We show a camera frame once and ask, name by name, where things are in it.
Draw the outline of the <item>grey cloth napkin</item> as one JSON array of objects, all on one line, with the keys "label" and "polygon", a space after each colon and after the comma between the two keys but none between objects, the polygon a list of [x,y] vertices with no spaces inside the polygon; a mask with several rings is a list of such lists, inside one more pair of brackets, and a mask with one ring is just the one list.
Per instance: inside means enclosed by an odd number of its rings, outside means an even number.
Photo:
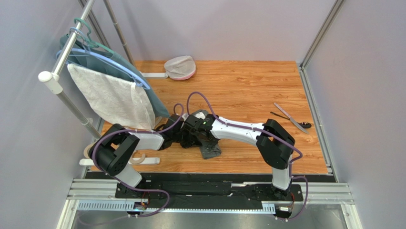
[{"label": "grey cloth napkin", "polygon": [[[192,115],[197,118],[205,118],[208,115],[208,112],[206,110],[200,109],[193,112]],[[210,159],[221,155],[222,151],[217,141],[200,140],[200,143],[200,151],[203,159]]]}]

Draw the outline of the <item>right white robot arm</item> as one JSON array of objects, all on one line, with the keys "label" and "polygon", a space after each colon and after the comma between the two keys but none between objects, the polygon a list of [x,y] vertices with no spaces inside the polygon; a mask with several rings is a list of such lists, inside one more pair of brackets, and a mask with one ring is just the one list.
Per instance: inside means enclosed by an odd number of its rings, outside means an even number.
[{"label": "right white robot arm", "polygon": [[182,128],[183,148],[206,146],[213,149],[221,139],[235,140],[258,148],[264,162],[272,168],[272,185],[287,191],[292,183],[291,165],[295,140],[275,120],[266,123],[243,123],[208,114],[205,118],[190,115]]}]

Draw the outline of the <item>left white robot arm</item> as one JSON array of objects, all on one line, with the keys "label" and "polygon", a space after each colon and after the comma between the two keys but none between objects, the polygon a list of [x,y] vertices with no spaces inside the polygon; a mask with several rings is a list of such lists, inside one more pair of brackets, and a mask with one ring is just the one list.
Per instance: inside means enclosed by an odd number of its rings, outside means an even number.
[{"label": "left white robot arm", "polygon": [[183,123],[184,119],[174,114],[162,126],[162,130],[129,130],[114,124],[86,154],[97,168],[109,176],[129,187],[137,187],[143,177],[130,165],[133,153],[139,150],[164,150],[172,143],[179,143]]}]

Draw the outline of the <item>white towel on hanger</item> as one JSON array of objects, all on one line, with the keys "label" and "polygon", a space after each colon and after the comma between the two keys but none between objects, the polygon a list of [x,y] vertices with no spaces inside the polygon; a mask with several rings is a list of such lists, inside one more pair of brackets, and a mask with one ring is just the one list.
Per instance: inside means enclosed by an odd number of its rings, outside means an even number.
[{"label": "white towel on hanger", "polygon": [[67,65],[75,84],[93,111],[111,124],[151,130],[161,120],[152,109],[146,91],[123,79],[79,66]]}]

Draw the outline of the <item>white mesh cap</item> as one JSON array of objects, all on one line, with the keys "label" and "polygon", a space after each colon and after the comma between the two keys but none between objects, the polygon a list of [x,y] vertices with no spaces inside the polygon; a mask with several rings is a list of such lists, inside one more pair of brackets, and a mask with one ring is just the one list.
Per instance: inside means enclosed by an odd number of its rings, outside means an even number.
[{"label": "white mesh cap", "polygon": [[179,56],[164,64],[166,75],[172,80],[187,80],[196,73],[196,63],[189,56]]}]

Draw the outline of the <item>white clothes rack base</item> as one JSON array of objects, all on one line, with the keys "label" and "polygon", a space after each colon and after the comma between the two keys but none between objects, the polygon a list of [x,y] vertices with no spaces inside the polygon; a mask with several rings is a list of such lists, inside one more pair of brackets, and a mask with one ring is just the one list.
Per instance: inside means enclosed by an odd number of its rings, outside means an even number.
[{"label": "white clothes rack base", "polygon": [[[131,165],[158,165],[160,163],[159,157],[140,157],[140,158],[132,158],[129,160],[128,164]],[[94,162],[91,159],[81,159],[79,161],[80,166],[83,167],[91,167],[94,166]]]}]

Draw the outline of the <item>teal shirt on hanger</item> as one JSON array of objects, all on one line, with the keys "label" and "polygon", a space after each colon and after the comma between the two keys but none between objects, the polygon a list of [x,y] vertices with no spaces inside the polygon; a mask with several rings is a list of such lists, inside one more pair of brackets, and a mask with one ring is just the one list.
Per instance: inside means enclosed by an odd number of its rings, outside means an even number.
[{"label": "teal shirt on hanger", "polygon": [[146,94],[152,104],[154,114],[160,117],[170,116],[168,110],[142,76],[141,72],[124,57],[114,51],[99,51],[95,48],[90,48],[90,52],[97,54],[97,56],[94,56],[82,51],[78,52],[77,50],[79,49],[86,50],[87,47],[82,42],[76,41],[68,57],[69,63],[75,63],[90,70],[108,74],[132,83],[141,83],[142,88],[147,87]]}]

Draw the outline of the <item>metal clothes rack pole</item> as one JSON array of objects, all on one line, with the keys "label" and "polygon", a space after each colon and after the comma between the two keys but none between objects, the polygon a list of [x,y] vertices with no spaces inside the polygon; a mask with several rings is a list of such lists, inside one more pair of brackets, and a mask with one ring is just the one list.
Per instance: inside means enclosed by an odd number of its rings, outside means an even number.
[{"label": "metal clothes rack pole", "polygon": [[[73,18],[81,18],[86,21],[92,30],[92,39],[111,49],[112,42],[108,41],[107,32],[102,30],[102,22],[97,19],[96,13],[93,12],[92,8],[93,6],[103,6],[106,10],[112,10],[112,7],[107,7],[102,0],[74,0],[73,3],[78,3],[81,7],[81,12],[75,13]],[[80,91],[67,68],[68,55],[80,37],[77,30],[81,30],[82,34],[85,35],[88,29],[81,21],[71,21],[71,23],[63,34],[68,39],[62,48],[60,47],[59,38],[56,40],[57,49],[61,53],[59,55],[51,55],[51,60],[55,62],[53,68],[40,72],[38,80],[61,100],[80,124],[90,133],[92,139],[95,140],[101,137],[102,119],[97,115],[91,114],[91,108],[85,104],[86,100],[82,94],[77,95]]]}]

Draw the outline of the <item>light blue hanger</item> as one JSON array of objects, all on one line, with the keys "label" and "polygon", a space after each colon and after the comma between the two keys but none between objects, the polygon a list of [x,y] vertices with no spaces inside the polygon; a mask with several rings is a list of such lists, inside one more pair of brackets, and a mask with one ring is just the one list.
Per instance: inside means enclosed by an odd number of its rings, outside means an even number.
[{"label": "light blue hanger", "polygon": [[152,89],[141,72],[124,57],[100,43],[86,38],[80,30],[74,27],[70,28],[70,32],[78,35],[82,41],[77,40],[74,43],[66,64],[74,63],[93,71],[135,82],[137,86],[145,90]]}]

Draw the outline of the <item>black mounting rail plate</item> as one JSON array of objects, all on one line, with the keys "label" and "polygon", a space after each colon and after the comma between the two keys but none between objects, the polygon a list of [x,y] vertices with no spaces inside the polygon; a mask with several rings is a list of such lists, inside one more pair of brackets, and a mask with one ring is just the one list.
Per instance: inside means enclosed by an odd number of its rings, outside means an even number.
[{"label": "black mounting rail plate", "polygon": [[287,191],[272,185],[270,174],[143,173],[137,190],[113,186],[113,197],[134,200],[132,209],[257,210],[265,201],[301,202],[303,179]]}]

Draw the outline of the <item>aluminium frame rail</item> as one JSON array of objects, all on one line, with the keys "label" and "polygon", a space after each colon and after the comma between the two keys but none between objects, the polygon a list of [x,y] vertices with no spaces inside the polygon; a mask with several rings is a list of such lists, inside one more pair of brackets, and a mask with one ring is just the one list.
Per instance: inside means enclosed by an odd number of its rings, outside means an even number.
[{"label": "aluminium frame rail", "polygon": [[136,191],[101,172],[73,180],[59,228],[225,228],[270,225],[362,227],[349,185],[331,175],[299,175],[286,194],[270,174],[143,173]]}]

